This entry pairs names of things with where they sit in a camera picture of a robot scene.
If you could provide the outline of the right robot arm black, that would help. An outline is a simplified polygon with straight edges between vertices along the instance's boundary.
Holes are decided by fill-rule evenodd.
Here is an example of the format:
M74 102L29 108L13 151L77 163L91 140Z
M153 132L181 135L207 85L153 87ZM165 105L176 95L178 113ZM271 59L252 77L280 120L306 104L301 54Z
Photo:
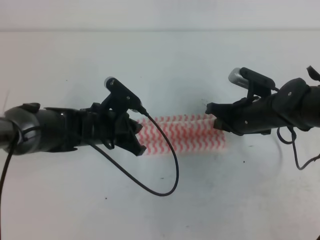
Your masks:
M320 126L320 87L295 78L277 88L275 82L249 68L235 68L228 80L247 96L228 104L208 103L213 127L238 136L269 135L272 129L295 127L307 132Z

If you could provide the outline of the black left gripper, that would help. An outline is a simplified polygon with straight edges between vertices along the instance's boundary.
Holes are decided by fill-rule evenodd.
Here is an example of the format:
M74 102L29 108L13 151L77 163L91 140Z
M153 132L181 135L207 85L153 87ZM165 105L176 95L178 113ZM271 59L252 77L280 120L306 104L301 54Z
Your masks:
M136 135L143 126L130 118L128 108L114 101L94 102L89 108L62 110L64 117L64 143L62 151L75 151L90 143L104 145L112 150L115 146L142 156L146 147Z

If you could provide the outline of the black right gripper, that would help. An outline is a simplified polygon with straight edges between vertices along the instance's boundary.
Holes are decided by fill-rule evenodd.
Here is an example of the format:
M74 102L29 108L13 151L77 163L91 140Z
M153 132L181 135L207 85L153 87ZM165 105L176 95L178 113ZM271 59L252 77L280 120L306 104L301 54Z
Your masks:
M241 99L232 104L208 103L205 113L216 118L213 128L236 135L266 134L285 126L285 120L273 109L273 96L247 102Z

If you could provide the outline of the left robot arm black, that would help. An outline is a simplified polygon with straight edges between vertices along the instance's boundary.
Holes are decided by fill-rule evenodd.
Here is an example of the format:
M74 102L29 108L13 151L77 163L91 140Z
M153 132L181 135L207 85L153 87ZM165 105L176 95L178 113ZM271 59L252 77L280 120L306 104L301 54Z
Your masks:
M99 111L100 104L90 108L72 109L24 103L4 113L0 119L0 147L9 151L15 137L14 155L38 152L73 152L78 147L104 145L109 150L119 147L141 156L146 147L137 134L143 128L128 113Z

